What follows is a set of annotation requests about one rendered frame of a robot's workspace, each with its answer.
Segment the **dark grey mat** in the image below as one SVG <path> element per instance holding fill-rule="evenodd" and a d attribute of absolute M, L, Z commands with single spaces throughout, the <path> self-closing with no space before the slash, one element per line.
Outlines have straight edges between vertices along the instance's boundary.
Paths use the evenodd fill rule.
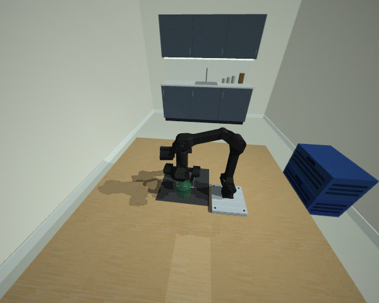
<path fill-rule="evenodd" d="M 187 198 L 177 196 L 176 183 L 170 175 L 165 174 L 155 200 L 209 206 L 209 169 L 200 169 L 200 177 L 193 178 L 191 194 Z"/>

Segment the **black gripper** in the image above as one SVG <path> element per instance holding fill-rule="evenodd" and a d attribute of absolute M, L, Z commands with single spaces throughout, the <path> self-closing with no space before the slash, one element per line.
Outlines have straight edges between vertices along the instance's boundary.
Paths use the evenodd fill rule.
<path fill-rule="evenodd" d="M 192 172 L 190 182 L 193 180 L 194 177 L 200 177 L 200 169 L 201 169 L 200 166 L 193 166 L 193 168 L 189 168 L 188 161 L 186 162 L 176 161 L 176 165 L 179 165 L 180 167 L 186 166 L 187 171 Z M 172 179 L 175 180 L 175 175 L 174 175 L 175 169 L 176 167 L 173 167 L 173 163 L 166 163 L 163 171 L 164 171 L 164 174 L 170 175 Z"/>

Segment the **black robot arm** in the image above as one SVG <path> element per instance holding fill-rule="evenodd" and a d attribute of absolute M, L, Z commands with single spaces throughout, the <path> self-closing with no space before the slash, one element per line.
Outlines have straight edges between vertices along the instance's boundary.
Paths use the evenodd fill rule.
<path fill-rule="evenodd" d="M 246 142 L 240 134 L 235 134 L 226 128 L 214 129 L 202 133 L 180 133 L 176 136 L 176 140 L 172 146 L 160 147 L 160 160 L 173 160 L 176 154 L 178 162 L 186 162 L 188 154 L 192 153 L 192 146 L 207 143 L 216 140 L 224 140 L 229 144 L 230 153 L 227 161 L 226 171 L 220 174 L 222 184 L 221 194 L 223 198 L 234 199 L 234 193 L 237 191 L 234 185 L 234 171 L 238 162 L 239 155 L 244 152 Z M 186 166 L 176 166 L 175 180 L 184 182 L 190 179 L 190 173 Z"/>

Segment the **green glass bottle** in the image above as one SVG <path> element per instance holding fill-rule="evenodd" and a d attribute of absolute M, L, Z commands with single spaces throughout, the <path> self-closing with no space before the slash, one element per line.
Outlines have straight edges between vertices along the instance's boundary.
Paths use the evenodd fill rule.
<path fill-rule="evenodd" d="M 177 181 L 176 183 L 176 194 L 180 198 L 187 198 L 191 194 L 191 183 L 189 180 L 184 182 Z"/>

